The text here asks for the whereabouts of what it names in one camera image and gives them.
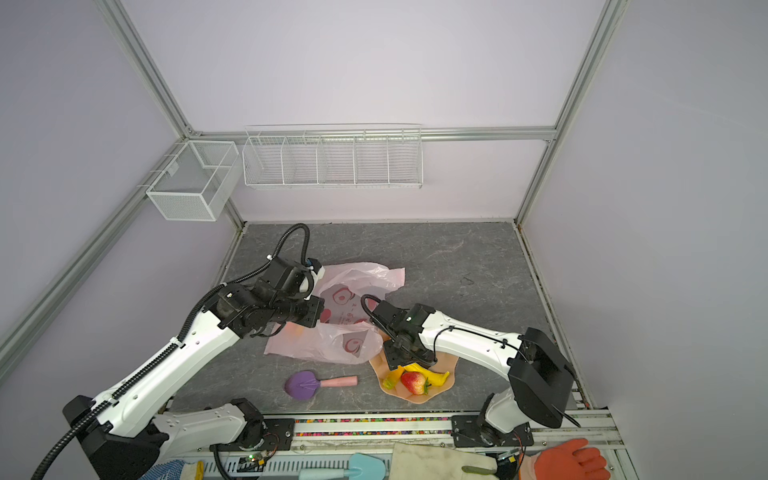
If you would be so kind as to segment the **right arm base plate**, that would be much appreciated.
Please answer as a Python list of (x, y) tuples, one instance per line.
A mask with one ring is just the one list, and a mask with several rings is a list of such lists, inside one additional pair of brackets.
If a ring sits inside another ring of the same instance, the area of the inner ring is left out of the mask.
[(458, 448), (530, 447), (534, 444), (528, 423), (517, 426), (509, 433), (503, 433), (478, 415), (452, 415), (451, 434)]

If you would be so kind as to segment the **pink plastic bag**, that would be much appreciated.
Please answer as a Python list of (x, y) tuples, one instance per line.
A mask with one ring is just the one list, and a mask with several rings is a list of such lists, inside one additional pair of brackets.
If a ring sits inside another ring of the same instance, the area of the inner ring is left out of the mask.
[(313, 291), (324, 301), (317, 324), (312, 328), (286, 325), (267, 340), (264, 353), (344, 365), (368, 362), (381, 352), (383, 340), (365, 313), (376, 303), (370, 300), (362, 304), (361, 297), (382, 299), (405, 282), (403, 268), (390, 269), (373, 262), (326, 266)]

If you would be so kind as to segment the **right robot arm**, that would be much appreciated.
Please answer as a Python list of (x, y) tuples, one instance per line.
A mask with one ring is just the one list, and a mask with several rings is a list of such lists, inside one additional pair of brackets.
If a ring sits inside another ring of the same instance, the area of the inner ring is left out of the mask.
[(577, 424), (566, 414), (575, 369), (543, 331), (488, 330), (427, 305), (402, 309), (376, 297), (365, 300), (363, 310), (388, 336), (384, 353), (392, 370), (411, 364), (432, 367), (437, 355), (446, 353), (505, 378), (507, 389), (489, 397), (480, 426), (507, 434), (529, 422), (553, 429), (564, 421)]

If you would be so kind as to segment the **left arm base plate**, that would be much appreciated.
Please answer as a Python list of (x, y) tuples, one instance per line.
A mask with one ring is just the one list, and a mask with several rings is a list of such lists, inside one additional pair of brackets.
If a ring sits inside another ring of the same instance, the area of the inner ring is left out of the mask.
[(220, 451), (287, 451), (294, 438), (296, 421), (290, 417), (266, 418), (260, 423), (249, 423), (245, 430), (230, 443), (219, 444)]

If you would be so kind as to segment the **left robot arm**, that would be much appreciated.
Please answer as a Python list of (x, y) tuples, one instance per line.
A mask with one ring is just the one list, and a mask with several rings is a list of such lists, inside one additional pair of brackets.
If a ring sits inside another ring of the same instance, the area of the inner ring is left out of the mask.
[(242, 338), (271, 324), (312, 326), (322, 300), (312, 281), (274, 286), (220, 285), (192, 309), (180, 333), (116, 385), (94, 398), (78, 396), (63, 409), (69, 430), (33, 473), (42, 479), (56, 458), (77, 440), (101, 479), (140, 479), (168, 460), (199, 449), (260, 448), (268, 435), (263, 415), (250, 401), (186, 414), (161, 408), (196, 373)]

